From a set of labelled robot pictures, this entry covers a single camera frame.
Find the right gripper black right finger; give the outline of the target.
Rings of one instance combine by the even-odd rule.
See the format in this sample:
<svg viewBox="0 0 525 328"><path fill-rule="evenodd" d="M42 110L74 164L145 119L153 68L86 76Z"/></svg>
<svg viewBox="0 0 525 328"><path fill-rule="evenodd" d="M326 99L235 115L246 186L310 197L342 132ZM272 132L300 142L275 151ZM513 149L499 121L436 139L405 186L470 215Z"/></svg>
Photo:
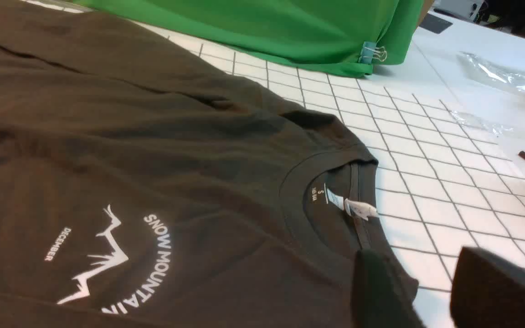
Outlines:
<svg viewBox="0 0 525 328"><path fill-rule="evenodd" d="M525 328L525 270L485 249L462 248L450 315L457 328Z"/></svg>

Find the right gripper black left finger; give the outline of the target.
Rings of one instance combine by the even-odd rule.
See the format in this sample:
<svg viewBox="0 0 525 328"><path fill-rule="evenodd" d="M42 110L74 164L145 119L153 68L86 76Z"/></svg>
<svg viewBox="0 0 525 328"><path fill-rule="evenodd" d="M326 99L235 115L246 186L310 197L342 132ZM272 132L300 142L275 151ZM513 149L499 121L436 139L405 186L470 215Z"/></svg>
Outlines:
<svg viewBox="0 0 525 328"><path fill-rule="evenodd" d="M351 287L355 328L423 328L414 309L419 282L372 250L357 251Z"/></svg>

